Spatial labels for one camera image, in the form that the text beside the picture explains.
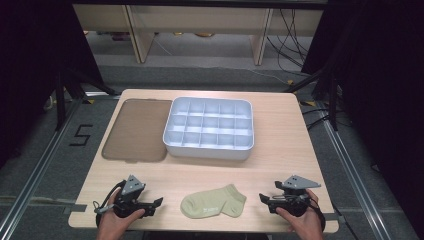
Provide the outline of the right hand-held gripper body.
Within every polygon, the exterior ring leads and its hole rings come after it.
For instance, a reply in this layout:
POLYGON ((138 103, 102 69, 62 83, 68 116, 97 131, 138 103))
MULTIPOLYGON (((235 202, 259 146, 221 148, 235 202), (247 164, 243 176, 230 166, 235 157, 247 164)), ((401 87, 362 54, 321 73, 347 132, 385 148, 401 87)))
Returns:
POLYGON ((271 197, 276 203, 268 205, 269 211, 276 213, 277 208, 283 208, 293 216, 302 216, 311 202, 306 190, 318 188, 320 184, 298 175, 292 175, 281 182, 284 185, 283 189, 280 189, 283 193, 280 196, 271 197))

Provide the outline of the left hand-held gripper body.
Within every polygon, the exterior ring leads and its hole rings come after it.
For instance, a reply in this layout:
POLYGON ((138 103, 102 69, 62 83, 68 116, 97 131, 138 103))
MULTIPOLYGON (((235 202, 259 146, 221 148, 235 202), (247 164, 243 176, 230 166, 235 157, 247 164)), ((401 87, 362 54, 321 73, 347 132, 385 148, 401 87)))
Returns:
POLYGON ((125 218, 139 209, 149 209, 148 203, 138 201, 145 186, 146 184, 140 182, 134 175, 130 175, 127 180, 122 181, 114 200, 114 213, 120 218, 125 218))

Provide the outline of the light green sock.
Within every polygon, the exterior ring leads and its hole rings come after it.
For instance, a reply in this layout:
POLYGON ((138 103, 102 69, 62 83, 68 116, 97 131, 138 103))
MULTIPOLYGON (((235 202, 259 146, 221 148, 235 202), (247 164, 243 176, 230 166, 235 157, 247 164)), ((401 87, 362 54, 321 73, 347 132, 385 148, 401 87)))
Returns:
POLYGON ((181 201, 180 211, 191 219, 209 218, 221 213, 237 218, 243 213, 246 200, 245 195, 233 184, 229 184, 185 196, 181 201))

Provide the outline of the person's right hand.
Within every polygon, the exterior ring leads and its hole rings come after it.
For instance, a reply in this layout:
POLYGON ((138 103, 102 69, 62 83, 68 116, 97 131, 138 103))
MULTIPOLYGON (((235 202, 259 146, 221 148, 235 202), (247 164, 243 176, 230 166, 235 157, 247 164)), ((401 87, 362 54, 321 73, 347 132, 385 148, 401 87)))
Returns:
POLYGON ((295 217, 283 208, 277 208, 276 212, 290 224, 287 231, 295 232, 301 240, 324 240, 321 220, 316 212, 318 197, 310 189, 306 192, 311 198, 311 206, 302 216, 295 217))

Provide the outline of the person's left hand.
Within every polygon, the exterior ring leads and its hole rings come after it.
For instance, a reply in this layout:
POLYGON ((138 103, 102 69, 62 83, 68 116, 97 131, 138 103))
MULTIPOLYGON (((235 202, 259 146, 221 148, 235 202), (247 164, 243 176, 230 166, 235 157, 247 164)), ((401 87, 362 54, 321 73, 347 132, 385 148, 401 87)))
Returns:
POLYGON ((121 240, 128 227, 144 213, 144 209, 139 209, 128 217, 120 218, 113 209, 107 210, 100 219, 96 240, 121 240))

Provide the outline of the brown translucent box lid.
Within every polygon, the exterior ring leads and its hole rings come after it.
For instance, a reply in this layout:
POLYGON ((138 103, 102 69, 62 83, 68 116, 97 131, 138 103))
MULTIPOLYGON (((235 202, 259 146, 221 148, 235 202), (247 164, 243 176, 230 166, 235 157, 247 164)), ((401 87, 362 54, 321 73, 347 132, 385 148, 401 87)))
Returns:
POLYGON ((171 100, 125 100, 110 130, 102 156, 108 160, 158 162, 167 150, 162 136, 171 100))

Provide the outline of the white compartment storage box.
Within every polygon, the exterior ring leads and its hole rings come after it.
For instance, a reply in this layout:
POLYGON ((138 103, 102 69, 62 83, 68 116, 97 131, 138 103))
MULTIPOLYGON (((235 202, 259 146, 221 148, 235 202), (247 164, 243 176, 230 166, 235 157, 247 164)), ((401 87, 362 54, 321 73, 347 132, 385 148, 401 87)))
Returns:
POLYGON ((177 157, 244 161, 254 147, 252 105, 242 99, 175 98, 163 143, 177 157))

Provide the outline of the black curtain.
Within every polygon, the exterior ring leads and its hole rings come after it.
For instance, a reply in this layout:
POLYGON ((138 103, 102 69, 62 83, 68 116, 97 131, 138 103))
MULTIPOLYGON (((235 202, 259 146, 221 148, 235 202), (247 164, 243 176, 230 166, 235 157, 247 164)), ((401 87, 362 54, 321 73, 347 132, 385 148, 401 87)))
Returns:
POLYGON ((0 168, 59 83, 104 82, 71 0, 0 0, 0 168))
POLYGON ((327 0, 307 58, 334 75, 364 144, 424 240, 424 0, 327 0))

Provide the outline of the beige wooden desk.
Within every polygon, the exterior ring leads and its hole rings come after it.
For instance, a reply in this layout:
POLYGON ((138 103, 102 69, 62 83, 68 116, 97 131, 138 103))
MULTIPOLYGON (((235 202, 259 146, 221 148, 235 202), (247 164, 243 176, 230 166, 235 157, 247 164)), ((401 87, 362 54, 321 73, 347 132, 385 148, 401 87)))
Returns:
POLYGON ((75 4, 86 31, 127 32, 136 61, 146 61, 156 32, 248 35, 253 61, 260 65, 266 37, 288 33, 312 37, 321 10, 253 9, 222 7, 160 7, 136 5, 75 4))

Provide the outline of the aluminium floor rail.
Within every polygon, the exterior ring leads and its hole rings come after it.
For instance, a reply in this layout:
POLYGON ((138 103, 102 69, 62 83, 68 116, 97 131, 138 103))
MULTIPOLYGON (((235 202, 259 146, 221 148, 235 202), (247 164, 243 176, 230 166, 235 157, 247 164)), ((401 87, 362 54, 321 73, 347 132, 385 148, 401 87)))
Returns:
POLYGON ((0 223, 0 240, 9 240, 18 226, 30 199, 38 188, 45 172, 47 171, 59 145, 66 134, 73 116, 82 104, 81 100, 73 100, 66 111, 65 120, 54 132, 42 156, 35 165, 31 175, 27 179, 19 195, 15 198, 13 205, 0 223))
POLYGON ((339 133, 333 129, 327 120, 324 121, 324 126, 375 238, 377 240, 392 240, 383 217, 366 189, 339 133))

